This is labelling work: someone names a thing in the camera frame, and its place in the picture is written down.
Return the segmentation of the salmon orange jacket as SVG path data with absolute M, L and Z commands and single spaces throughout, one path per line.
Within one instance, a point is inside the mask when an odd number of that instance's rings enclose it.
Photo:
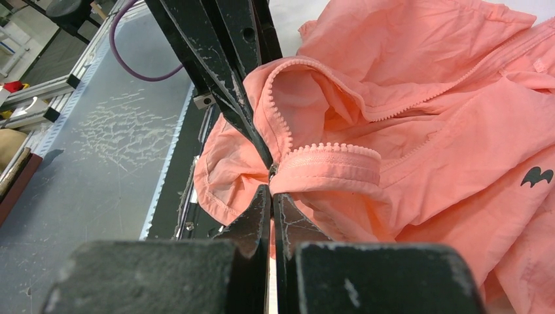
M 331 1 L 243 84 L 194 170 L 227 225 L 258 186 L 336 241 L 447 244 L 487 304 L 554 312 L 554 20 L 483 1 Z

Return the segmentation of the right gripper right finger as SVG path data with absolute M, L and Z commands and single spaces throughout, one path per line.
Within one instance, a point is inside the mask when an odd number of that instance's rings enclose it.
M 280 313 L 484 313 L 470 269 L 437 243 L 332 241 L 274 196 Z

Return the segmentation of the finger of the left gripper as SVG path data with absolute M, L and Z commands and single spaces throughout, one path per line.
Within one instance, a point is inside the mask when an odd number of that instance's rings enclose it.
M 223 48 L 240 74 L 283 57 L 269 2 L 220 0 Z
M 223 22 L 217 1 L 147 1 L 151 14 L 198 96 L 211 96 L 224 119 L 256 148 L 266 167 L 273 164 L 267 144 L 257 131 L 253 108 L 240 74 L 223 48 Z

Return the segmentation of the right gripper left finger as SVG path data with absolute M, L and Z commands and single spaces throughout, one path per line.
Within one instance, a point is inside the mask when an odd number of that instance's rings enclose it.
M 93 241 L 66 260 L 43 313 L 267 313 L 271 195 L 211 239 Z

